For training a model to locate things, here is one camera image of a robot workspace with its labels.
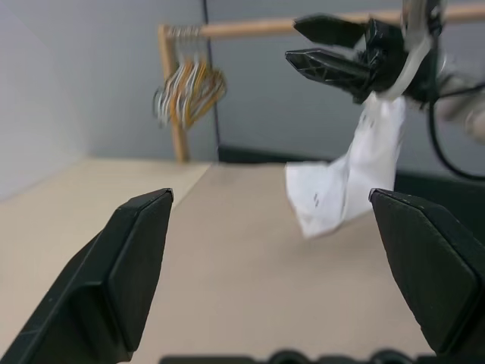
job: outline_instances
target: crumpled white fabric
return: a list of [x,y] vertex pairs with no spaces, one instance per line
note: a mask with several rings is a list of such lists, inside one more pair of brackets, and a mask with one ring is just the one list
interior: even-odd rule
[[400,97],[391,102],[372,93],[364,105],[345,155],[330,164],[286,165],[286,194],[307,238],[330,233],[371,210],[371,189],[394,188],[405,100]]

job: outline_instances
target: wooden rod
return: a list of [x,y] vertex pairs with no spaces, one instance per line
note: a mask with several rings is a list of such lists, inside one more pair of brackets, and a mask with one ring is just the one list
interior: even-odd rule
[[[401,11],[371,11],[369,13],[336,14],[337,17],[352,22],[365,22],[373,17],[387,23],[399,24]],[[293,19],[261,19],[235,23],[209,24],[200,27],[199,35],[206,38],[229,38],[238,36],[273,36],[295,33]],[[472,3],[465,5],[450,5],[446,9],[448,24],[463,24],[485,21],[485,4]]]
[[[160,51],[164,80],[167,80],[177,70],[174,41],[167,36],[169,29],[170,27],[167,25],[158,27],[158,49]],[[171,129],[175,158],[179,163],[186,163],[189,161],[189,147],[187,145],[186,132],[179,124],[171,123]]]

